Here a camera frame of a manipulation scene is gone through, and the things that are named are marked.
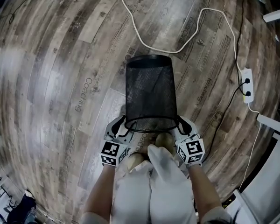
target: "black mesh trash can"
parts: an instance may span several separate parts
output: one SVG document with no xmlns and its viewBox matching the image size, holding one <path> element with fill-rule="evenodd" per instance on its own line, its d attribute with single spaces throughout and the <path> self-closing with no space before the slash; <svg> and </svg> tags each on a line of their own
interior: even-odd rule
<svg viewBox="0 0 280 224">
<path fill-rule="evenodd" d="M 133 57 L 126 65 L 126 123 L 129 130 L 164 132 L 178 126 L 171 58 Z"/>
</svg>

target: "person's arm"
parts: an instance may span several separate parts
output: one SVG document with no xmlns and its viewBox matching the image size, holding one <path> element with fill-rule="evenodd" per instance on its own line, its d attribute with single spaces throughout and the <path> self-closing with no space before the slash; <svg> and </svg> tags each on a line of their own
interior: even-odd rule
<svg viewBox="0 0 280 224">
<path fill-rule="evenodd" d="M 197 164 L 188 168 L 196 207 L 201 222 L 203 216 L 215 207 L 221 207 L 218 193 L 203 169 Z"/>
<path fill-rule="evenodd" d="M 115 167 L 105 165 L 101 175 L 89 194 L 84 207 L 84 213 L 92 212 L 101 216 L 108 222 L 110 221 L 114 176 Z"/>
</svg>

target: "white power strip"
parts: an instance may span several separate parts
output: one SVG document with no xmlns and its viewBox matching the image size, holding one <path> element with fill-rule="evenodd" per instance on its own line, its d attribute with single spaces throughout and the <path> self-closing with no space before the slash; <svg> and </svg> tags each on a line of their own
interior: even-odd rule
<svg viewBox="0 0 280 224">
<path fill-rule="evenodd" d="M 253 92 L 253 77 L 251 69 L 243 69 L 241 70 L 242 74 L 242 82 L 245 82 L 246 79 L 249 79 L 249 83 L 243 84 L 243 96 L 244 103 L 248 104 L 254 100 L 254 92 Z"/>
</svg>

